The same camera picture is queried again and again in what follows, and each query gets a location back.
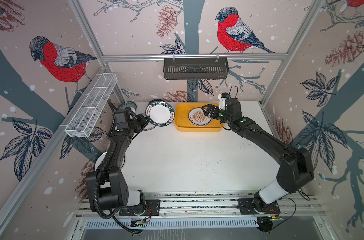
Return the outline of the orange sunburst plate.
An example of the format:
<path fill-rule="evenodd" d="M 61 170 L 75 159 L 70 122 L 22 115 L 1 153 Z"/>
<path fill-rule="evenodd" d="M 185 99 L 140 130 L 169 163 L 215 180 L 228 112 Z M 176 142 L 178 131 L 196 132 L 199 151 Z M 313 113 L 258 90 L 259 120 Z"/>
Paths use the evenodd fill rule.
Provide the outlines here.
<path fill-rule="evenodd" d="M 212 120 L 210 117 L 205 116 L 201 108 L 194 108 L 190 110 L 188 113 L 188 119 L 190 123 L 196 127 L 207 126 Z"/>

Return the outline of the green rim plate front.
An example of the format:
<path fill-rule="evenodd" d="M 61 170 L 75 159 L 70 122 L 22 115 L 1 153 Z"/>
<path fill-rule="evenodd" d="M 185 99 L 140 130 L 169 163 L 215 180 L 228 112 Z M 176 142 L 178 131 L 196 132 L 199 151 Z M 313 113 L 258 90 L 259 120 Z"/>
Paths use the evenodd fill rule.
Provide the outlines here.
<path fill-rule="evenodd" d="M 165 101 L 152 101 L 147 105 L 145 115 L 152 125 L 166 127 L 174 121 L 175 110 Z"/>

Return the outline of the green rim plate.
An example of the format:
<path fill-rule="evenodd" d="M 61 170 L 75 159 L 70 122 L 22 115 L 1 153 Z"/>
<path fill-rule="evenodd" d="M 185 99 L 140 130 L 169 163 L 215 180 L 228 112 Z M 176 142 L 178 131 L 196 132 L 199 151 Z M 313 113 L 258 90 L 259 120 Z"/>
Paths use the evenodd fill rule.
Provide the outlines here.
<path fill-rule="evenodd" d="M 152 101 L 147 105 L 145 115 L 152 125 L 166 127 L 174 121 L 175 110 L 165 101 Z"/>
<path fill-rule="evenodd" d="M 148 119 L 148 124 L 146 125 L 146 127 L 143 129 L 143 131 L 151 131 L 153 129 L 156 128 L 156 126 L 154 126 L 153 124 L 150 123 L 150 118 L 145 114 L 145 113 L 142 113 L 142 115 Z"/>

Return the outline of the green rim plate back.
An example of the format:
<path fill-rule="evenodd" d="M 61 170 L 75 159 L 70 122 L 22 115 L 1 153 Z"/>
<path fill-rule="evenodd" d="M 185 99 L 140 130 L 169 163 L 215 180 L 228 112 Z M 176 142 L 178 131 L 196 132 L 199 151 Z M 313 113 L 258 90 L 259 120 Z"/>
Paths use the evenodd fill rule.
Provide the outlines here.
<path fill-rule="evenodd" d="M 143 131 L 151 131 L 153 129 L 156 128 L 156 126 L 154 126 L 153 124 L 150 123 L 150 118 L 145 114 L 145 113 L 142 113 L 142 115 L 148 119 L 148 124 L 146 125 L 146 127 L 143 129 Z"/>

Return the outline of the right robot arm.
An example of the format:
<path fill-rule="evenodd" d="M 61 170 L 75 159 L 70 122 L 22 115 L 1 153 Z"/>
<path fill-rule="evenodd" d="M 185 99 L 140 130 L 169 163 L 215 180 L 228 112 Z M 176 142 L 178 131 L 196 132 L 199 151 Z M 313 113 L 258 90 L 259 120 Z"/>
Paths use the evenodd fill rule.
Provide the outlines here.
<path fill-rule="evenodd" d="M 205 116 L 227 124 L 230 131 L 256 144 L 280 165 L 275 180 L 254 194 L 257 212 L 266 212 L 276 200 L 297 192 L 314 179 L 309 151 L 283 143 L 254 120 L 244 117 L 237 98 L 222 98 L 218 107 L 208 104 L 202 106 L 202 111 Z"/>

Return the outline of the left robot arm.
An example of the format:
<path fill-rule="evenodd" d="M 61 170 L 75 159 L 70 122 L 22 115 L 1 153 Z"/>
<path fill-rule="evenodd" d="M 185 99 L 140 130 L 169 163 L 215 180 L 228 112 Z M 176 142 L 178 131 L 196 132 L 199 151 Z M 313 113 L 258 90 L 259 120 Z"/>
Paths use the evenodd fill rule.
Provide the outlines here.
<path fill-rule="evenodd" d="M 141 190 L 130 190 L 121 165 L 132 140 L 148 124 L 147 119 L 131 109 L 114 112 L 114 121 L 107 138 L 110 146 L 96 170 L 85 178 L 90 208 L 104 219 L 111 217 L 104 211 L 117 211 L 126 207 L 145 208 Z"/>

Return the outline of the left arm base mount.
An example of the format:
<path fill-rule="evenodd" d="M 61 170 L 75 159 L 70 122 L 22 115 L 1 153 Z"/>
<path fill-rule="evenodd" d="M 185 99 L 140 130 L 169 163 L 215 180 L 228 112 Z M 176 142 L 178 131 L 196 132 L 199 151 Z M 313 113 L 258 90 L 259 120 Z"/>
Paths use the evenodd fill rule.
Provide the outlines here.
<path fill-rule="evenodd" d="M 120 217 L 153 217 L 158 216 L 160 200 L 146 200 L 145 205 L 131 206 L 119 212 Z"/>

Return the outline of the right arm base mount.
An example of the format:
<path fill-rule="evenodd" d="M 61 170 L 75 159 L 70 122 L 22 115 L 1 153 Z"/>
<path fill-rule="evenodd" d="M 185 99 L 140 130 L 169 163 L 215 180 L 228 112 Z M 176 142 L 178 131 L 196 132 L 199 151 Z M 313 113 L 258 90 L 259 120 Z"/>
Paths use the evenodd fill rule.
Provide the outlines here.
<path fill-rule="evenodd" d="M 238 199 L 237 209 L 242 215 L 280 215 L 281 211 L 276 201 L 266 204 L 259 199 Z"/>

